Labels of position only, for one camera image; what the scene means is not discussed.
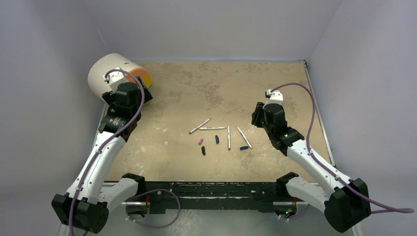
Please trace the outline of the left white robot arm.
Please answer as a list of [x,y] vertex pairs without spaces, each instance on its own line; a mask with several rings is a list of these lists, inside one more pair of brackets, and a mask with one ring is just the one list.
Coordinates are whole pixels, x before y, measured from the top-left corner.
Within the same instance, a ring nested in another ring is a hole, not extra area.
[[91,153],[66,193],[52,199],[61,222],[60,236],[97,234],[118,205],[130,197],[141,201],[147,194],[141,184],[143,177],[133,174],[125,174],[109,189],[103,184],[116,156],[137,127],[144,103],[152,96],[142,78],[129,72],[108,72],[104,81],[110,85],[110,91],[102,94],[108,110],[100,121]]

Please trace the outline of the pen with yellow end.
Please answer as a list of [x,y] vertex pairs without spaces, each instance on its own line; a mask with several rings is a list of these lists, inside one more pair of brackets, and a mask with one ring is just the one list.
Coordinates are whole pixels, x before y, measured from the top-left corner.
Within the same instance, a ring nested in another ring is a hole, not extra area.
[[253,148],[253,146],[252,146],[252,144],[250,143],[250,141],[248,140],[248,138],[246,137],[246,135],[244,134],[244,132],[239,128],[239,127],[237,127],[237,129],[238,129],[238,131],[239,131],[239,133],[240,133],[240,135],[242,136],[242,138],[245,140],[245,142],[246,142],[246,144],[248,145],[248,147],[250,148],[250,149],[252,149]]

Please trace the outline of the pen with magenta end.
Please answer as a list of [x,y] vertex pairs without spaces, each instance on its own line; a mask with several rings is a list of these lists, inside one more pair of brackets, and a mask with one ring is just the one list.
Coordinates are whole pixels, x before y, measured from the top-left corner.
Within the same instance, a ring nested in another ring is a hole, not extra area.
[[228,150],[231,150],[231,128],[230,125],[228,125]]

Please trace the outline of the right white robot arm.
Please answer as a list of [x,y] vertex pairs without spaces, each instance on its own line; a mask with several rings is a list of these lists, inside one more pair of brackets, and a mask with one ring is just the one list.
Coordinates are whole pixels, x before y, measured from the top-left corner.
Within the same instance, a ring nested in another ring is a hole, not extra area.
[[272,146],[315,180],[315,184],[311,184],[296,174],[281,177],[281,183],[276,187],[280,199],[295,197],[305,201],[322,212],[328,223],[340,233],[370,216],[370,203],[356,195],[358,192],[369,196],[366,183],[360,178],[352,180],[308,148],[305,138],[287,125],[281,105],[258,102],[251,123],[263,128]]

